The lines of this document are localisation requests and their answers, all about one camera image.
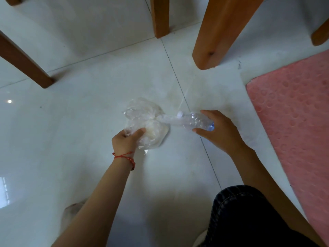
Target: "pink mat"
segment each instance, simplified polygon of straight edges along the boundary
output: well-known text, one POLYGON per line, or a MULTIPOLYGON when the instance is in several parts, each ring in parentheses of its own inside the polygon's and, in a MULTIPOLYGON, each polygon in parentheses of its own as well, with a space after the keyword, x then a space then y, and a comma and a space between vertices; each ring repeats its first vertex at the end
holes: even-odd
POLYGON ((310 224, 329 246, 329 50, 254 78, 247 92, 310 224))

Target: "red string bracelet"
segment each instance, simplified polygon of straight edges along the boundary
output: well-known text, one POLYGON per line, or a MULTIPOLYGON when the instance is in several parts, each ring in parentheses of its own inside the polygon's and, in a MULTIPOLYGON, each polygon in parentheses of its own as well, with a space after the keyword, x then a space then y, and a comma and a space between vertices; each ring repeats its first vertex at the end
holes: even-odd
POLYGON ((112 153, 112 154, 114 155, 114 158, 126 158, 126 159, 128 159, 133 164, 133 168, 131 170, 134 170, 135 169, 135 165, 136 165, 134 159, 131 158, 131 157, 125 156, 125 155, 132 154, 132 153, 134 153, 134 152, 130 151, 128 153, 125 153, 125 154, 122 154, 122 155, 119 155, 119 156, 116 156, 115 153, 112 153))

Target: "forearm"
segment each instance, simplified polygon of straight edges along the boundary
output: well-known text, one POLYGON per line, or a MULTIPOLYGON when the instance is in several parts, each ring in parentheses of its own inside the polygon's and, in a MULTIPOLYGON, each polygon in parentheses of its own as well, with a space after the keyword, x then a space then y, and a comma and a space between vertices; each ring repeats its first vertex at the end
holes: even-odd
POLYGON ((273 180, 253 149, 245 146, 235 154, 231 154, 231 158, 243 183, 261 191, 291 229, 309 237, 316 244, 325 246, 311 225, 273 180))
POLYGON ((117 158, 52 247, 105 246, 132 165, 117 158))

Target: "clear plastic bottle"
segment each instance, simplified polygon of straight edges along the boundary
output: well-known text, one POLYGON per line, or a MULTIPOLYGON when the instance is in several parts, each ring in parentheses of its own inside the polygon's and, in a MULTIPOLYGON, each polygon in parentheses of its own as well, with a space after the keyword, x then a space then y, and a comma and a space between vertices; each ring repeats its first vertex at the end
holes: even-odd
POLYGON ((189 114, 184 114, 182 111, 179 111, 177 117, 182 118, 183 127, 188 130, 198 127, 207 131, 212 131, 215 128, 214 122, 201 113, 192 112, 189 114))

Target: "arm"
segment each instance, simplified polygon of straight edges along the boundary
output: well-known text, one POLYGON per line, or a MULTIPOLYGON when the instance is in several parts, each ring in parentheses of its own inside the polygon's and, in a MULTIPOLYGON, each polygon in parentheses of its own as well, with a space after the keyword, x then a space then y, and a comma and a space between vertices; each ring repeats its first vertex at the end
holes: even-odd
POLYGON ((201 110, 201 113, 214 121, 215 129, 209 132, 195 128, 193 131, 226 152, 232 158, 243 183, 261 191, 291 229, 320 246, 326 246, 267 172, 256 152, 245 144, 232 121, 219 111, 201 110))
MULTIPOLYGON (((129 137, 125 137, 124 131, 118 133, 112 139, 115 154, 134 152, 136 142, 144 132, 142 128, 129 137)), ((129 160, 115 158, 90 198, 52 247, 105 246, 131 169, 129 160)))

